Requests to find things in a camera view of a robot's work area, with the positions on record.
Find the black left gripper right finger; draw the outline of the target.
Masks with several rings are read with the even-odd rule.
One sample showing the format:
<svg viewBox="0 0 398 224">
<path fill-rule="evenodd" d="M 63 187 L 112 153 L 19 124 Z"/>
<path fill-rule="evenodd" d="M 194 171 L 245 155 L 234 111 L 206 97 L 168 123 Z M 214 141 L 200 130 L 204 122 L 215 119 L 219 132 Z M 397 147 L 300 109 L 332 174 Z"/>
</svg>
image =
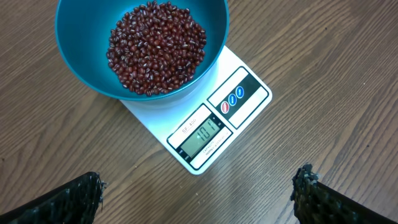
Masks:
<svg viewBox="0 0 398 224">
<path fill-rule="evenodd" d="M 397 224 L 318 181 L 305 164 L 292 178 L 294 215 L 301 224 Z"/>
</svg>

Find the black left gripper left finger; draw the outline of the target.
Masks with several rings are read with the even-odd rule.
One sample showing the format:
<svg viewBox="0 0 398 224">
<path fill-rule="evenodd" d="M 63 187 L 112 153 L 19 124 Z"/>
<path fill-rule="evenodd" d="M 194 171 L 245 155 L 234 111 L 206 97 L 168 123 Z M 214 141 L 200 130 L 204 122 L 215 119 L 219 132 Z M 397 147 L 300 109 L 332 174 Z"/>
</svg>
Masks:
<svg viewBox="0 0 398 224">
<path fill-rule="evenodd" d="M 1 223 L 92 224 L 103 204 L 106 182 L 87 172 L 56 189 L 1 215 Z"/>
</svg>

